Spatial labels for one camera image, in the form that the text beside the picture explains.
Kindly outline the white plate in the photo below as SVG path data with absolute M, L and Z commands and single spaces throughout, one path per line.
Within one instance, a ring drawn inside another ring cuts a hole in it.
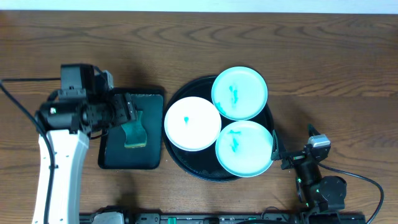
M 189 96 L 173 103 L 164 118 L 169 141 L 184 151 L 201 151 L 211 146 L 221 131 L 221 115 L 213 103 Z

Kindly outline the green yellow sponge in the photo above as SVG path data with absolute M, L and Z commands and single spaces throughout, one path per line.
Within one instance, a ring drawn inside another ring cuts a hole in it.
M 122 125 L 125 132 L 125 148 L 138 148 L 147 145 L 147 133 L 142 125 L 142 111 L 137 111 L 137 119 Z

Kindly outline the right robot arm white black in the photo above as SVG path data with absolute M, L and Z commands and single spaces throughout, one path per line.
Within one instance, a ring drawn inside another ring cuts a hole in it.
M 271 159 L 281 161 L 281 169 L 294 169 L 301 199 L 316 212 L 337 212 L 345 207 L 346 182 L 338 176 L 322 176 L 320 162 L 328 157 L 331 141 L 312 125 L 308 126 L 308 142 L 301 151 L 289 152 L 276 130 L 272 131 Z

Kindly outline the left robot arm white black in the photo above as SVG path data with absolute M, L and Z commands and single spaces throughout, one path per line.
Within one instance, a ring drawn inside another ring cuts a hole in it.
M 40 106 L 36 120 L 44 133 L 33 223 L 79 222 L 81 175 L 92 133 L 136 118 L 129 93 L 59 90 L 57 101 Z

